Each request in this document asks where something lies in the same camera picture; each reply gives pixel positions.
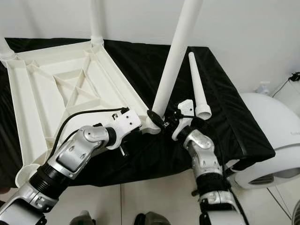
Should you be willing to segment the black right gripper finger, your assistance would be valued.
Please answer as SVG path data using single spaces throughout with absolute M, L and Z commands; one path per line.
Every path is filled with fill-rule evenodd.
M 154 125 L 156 125 L 158 128 L 165 128 L 164 120 L 156 112 L 153 112 L 149 109 L 147 114 Z

